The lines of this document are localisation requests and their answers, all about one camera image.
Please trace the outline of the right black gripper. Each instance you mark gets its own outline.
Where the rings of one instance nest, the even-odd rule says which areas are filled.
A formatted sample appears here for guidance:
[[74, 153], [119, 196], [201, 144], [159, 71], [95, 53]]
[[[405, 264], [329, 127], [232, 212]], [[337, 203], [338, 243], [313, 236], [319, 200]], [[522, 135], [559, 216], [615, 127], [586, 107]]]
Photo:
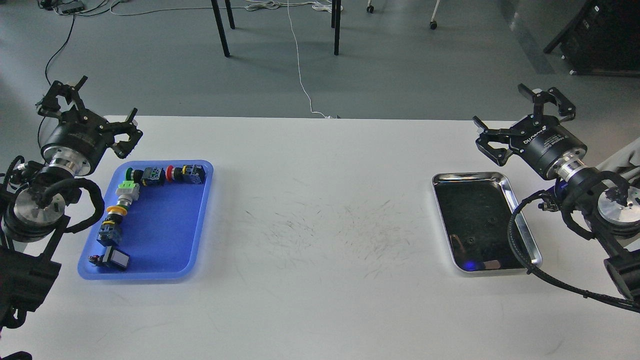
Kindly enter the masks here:
[[[508, 158], [514, 154], [530, 166], [544, 180], [557, 176], [555, 163], [565, 153], [585, 157], [587, 146], [574, 136], [560, 122], [573, 121], [576, 107], [559, 89], [551, 87], [546, 91], [530, 89], [518, 84], [519, 93], [531, 100], [534, 110], [531, 117], [522, 118], [509, 129], [490, 129], [479, 117], [472, 118], [478, 127], [475, 143], [478, 150], [497, 166], [505, 166]], [[555, 116], [544, 115], [544, 105], [554, 104], [560, 120]]]

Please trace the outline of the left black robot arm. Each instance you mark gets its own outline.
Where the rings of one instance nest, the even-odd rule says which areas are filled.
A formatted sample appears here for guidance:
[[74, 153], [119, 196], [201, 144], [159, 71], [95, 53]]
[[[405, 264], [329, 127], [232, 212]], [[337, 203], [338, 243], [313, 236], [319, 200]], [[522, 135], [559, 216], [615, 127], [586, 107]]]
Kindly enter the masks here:
[[38, 114], [58, 120], [41, 146], [43, 162], [18, 155], [1, 174], [1, 326], [16, 329], [50, 292], [61, 264], [52, 261], [62, 235], [98, 222], [105, 211], [99, 186], [87, 179], [106, 150], [124, 159], [143, 133], [133, 109], [109, 122], [87, 109], [76, 84], [55, 80], [37, 104]]

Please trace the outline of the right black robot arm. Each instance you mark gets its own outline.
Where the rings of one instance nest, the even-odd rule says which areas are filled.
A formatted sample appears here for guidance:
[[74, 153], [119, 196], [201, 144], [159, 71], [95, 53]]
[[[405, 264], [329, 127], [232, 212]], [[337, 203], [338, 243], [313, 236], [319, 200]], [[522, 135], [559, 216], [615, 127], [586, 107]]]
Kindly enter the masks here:
[[[518, 91], [534, 105], [533, 112], [507, 129], [491, 129], [477, 116], [476, 144], [498, 166], [517, 155], [544, 180], [555, 180], [551, 189], [537, 191], [521, 201], [510, 216], [507, 238], [515, 258], [529, 274], [560, 289], [606, 305], [639, 312], [639, 251], [630, 251], [624, 240], [639, 234], [639, 189], [609, 170], [587, 166], [586, 145], [563, 127], [576, 116], [575, 105], [557, 88]], [[560, 212], [569, 230], [579, 237], [595, 239], [608, 254], [603, 264], [621, 298], [569, 285], [544, 272], [514, 237], [517, 215], [534, 200], [544, 211]]]

